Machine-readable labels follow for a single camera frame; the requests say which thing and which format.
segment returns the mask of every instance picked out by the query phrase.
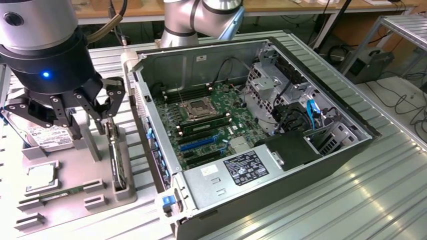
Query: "hard drive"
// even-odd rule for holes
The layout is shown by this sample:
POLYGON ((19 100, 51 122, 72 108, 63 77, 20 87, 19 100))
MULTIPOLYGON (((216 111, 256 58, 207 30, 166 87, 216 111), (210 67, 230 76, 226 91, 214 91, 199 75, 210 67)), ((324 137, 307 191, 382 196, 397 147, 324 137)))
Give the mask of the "hard drive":
POLYGON ((27 147, 40 146, 46 152, 55 152, 75 146, 67 128, 60 126, 44 128, 8 111, 4 117, 27 147))

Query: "slotted metal table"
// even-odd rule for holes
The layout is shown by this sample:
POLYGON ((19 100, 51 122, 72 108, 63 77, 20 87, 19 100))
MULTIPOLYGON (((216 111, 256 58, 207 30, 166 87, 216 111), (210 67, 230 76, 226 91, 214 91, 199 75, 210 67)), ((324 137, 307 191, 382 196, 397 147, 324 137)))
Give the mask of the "slotted metal table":
MULTIPOLYGON (((292 51, 382 133, 382 138, 330 177, 203 239, 427 239, 426 143, 389 116, 292 34, 282 31, 259 32, 240 34, 235 39, 270 36, 276 37, 292 51)), ((215 41, 214 38, 200 40, 202 43, 215 41)), ((94 50, 91 56, 95 68, 104 77, 123 76, 120 54, 124 50, 140 51, 155 47, 152 43, 94 50)), ((16 78, 12 78, 11 86, 20 87, 16 78)), ((159 219, 162 213, 155 206, 154 178, 135 123, 130 119, 132 114, 126 102, 115 121, 127 131, 136 202, 51 227, 22 239, 175 238, 170 226, 159 219)), ((2 140, 0 159, 4 165, 0 164, 0 179, 7 181, 8 161, 20 160, 18 147, 6 145, 6 142, 14 145, 14 141, 18 141, 8 127, 2 140)), ((2 192, 4 181, 0 181, 0 195, 7 194, 2 192)), ((7 207, 7 204, 0 198, 0 207, 7 207)), ((0 229, 3 236, 14 234, 15 229, 6 228, 6 225, 0 229)))
MULTIPOLYGON (((361 52, 366 49, 369 42, 375 36, 378 29, 385 26, 395 34, 401 35, 411 43, 414 43, 421 49, 427 52, 427 16, 425 15, 397 15, 397 16, 381 16, 369 31, 363 42, 361 43, 355 53, 351 55, 346 64, 341 67, 341 72, 343 75, 349 72, 351 66, 354 65, 361 52)), ((409 68, 413 68, 418 61, 415 61, 409 68)))

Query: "warning label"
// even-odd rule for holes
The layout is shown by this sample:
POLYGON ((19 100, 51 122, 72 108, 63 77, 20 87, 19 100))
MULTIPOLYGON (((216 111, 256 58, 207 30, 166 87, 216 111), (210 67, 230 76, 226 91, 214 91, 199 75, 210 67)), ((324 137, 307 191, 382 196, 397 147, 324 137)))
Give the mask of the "warning label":
POLYGON ((59 126, 52 126, 51 128, 40 126, 30 127, 28 133, 43 149, 70 144, 72 142, 72 137, 70 136, 67 129, 59 126))
POLYGON ((268 174, 264 164, 255 151, 224 161, 234 183, 242 186, 268 174))

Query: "blue pcie slot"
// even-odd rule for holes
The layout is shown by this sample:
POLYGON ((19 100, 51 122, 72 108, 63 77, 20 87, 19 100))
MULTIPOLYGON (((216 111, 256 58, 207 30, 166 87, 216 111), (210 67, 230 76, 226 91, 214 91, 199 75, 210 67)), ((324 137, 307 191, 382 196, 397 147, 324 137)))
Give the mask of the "blue pcie slot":
POLYGON ((203 145, 212 144, 212 143, 215 143, 216 140, 219 139, 219 135, 220 135, 220 134, 218 134, 218 135, 215 135, 215 136, 212 136, 212 137, 210 137, 210 138, 207 138, 207 139, 204 139, 204 140, 200 140, 200 141, 196 141, 196 142, 194 142, 194 143, 190 143, 190 144, 182 146, 182 147, 179 148, 179 150, 183 152, 183 151, 195 149, 195 148, 198 148, 198 147, 202 147, 203 145))

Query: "green circuit board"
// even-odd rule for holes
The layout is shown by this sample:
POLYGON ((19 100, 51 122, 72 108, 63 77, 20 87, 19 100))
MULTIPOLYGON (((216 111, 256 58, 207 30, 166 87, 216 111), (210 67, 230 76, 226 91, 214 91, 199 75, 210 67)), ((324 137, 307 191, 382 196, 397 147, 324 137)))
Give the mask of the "green circuit board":
POLYGON ((231 86, 230 88, 227 87, 228 85, 226 86, 223 84, 216 84, 210 96, 191 100, 194 102, 200 100, 200 102, 204 101, 204 103, 210 103, 215 108, 216 115, 230 113, 231 122, 228 125, 208 130, 212 136, 218 136, 218 139, 214 143, 186 151, 182 151, 180 147, 183 145, 196 143, 198 140, 179 144, 179 140, 183 139, 183 136, 179 135, 180 130, 178 130, 178 126, 192 122, 190 120, 191 113, 188 112, 183 102, 166 104, 166 101, 162 97, 154 100, 178 160, 183 169, 186 170, 207 163, 202 161, 196 164, 188 164, 188 160, 218 150, 222 150, 222 155, 218 156, 216 159, 234 155, 236 150, 231 146, 232 139, 243 137, 248 143, 248 146, 254 147, 255 143, 266 138, 266 133, 260 125, 255 122, 255 117, 248 109, 242 106, 243 101, 239 97, 239 93, 234 91, 231 86), (194 156, 186 158, 186 152, 192 152, 194 156))

